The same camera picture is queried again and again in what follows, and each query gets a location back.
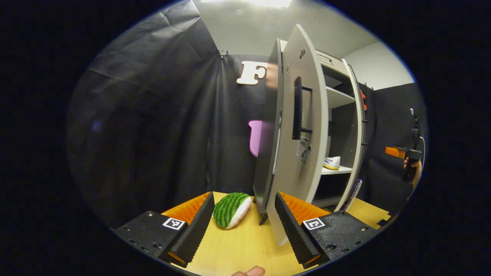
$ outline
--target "black cloth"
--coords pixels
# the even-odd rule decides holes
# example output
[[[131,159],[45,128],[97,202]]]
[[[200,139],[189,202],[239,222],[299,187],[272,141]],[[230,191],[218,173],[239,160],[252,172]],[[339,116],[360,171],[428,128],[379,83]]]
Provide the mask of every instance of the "black cloth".
[[[414,128],[414,118],[409,110],[413,108],[419,117],[425,139],[425,143],[420,139],[417,150],[428,155],[429,131],[425,102],[415,83],[375,91],[369,88],[365,90],[368,106],[365,117],[369,121],[365,135],[369,145],[360,169],[359,178],[363,184],[358,198],[397,213],[403,209],[407,197],[411,195],[412,184],[402,180],[404,160],[385,154],[385,147],[413,148],[411,128]]]
[[[249,150],[248,122],[262,120],[266,77],[238,84],[242,61],[268,62],[267,56],[229,55],[220,63],[208,148],[208,184],[213,191],[254,195],[256,157]]]
[[[93,60],[73,93],[67,152],[100,219],[119,227],[205,192],[253,194],[248,121],[262,119],[266,78],[236,83],[192,1],[158,12]]]

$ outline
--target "cabinet shelf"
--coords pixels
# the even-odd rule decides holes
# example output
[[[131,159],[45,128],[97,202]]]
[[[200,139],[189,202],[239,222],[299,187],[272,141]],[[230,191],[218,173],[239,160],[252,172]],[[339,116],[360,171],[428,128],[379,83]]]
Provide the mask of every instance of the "cabinet shelf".
[[[327,207],[331,205],[337,205],[339,201],[341,200],[341,196],[333,196],[329,198],[324,198],[324,199],[316,199],[312,201],[312,205],[317,206],[319,208],[322,207]]]
[[[340,173],[351,173],[353,169],[348,167],[339,166],[339,170],[332,170],[326,167],[322,167],[322,175],[325,174],[340,174]]]
[[[327,105],[330,109],[334,109],[343,105],[347,105],[355,102],[355,98],[339,92],[329,86],[326,86],[327,91]]]

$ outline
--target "black door handle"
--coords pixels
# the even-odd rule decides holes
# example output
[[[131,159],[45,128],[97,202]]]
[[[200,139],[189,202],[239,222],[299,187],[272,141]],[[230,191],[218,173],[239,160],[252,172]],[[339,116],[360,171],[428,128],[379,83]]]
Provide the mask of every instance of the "black door handle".
[[[294,82],[295,85],[295,102],[293,110],[293,140],[300,140],[300,134],[302,132],[312,133],[311,129],[302,128],[302,90],[312,92],[312,88],[302,86],[302,78],[298,76]]]

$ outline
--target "handheld device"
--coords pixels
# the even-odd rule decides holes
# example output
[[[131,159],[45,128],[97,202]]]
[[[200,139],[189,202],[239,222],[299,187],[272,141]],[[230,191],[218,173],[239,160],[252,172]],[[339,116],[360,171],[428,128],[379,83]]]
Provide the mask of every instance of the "handheld device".
[[[406,166],[406,171],[403,176],[403,180],[405,181],[411,181],[414,178],[416,174],[416,168],[411,167],[410,164],[419,161],[422,155],[421,151],[416,150],[419,140],[423,138],[422,127],[419,123],[419,118],[416,115],[414,109],[410,109],[410,110],[411,110],[411,115],[414,117],[414,127],[411,129],[411,136],[412,136],[412,142],[414,143],[414,147],[412,149],[403,148],[403,147],[385,147],[385,153],[388,155],[392,155],[400,159],[406,159],[409,157],[408,165]]]

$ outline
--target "shoe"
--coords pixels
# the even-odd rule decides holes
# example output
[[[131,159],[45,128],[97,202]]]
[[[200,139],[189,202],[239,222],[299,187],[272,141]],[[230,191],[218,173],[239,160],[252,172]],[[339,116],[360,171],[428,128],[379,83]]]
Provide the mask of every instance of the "shoe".
[[[324,167],[332,170],[339,170],[340,161],[341,161],[341,156],[324,158]]]

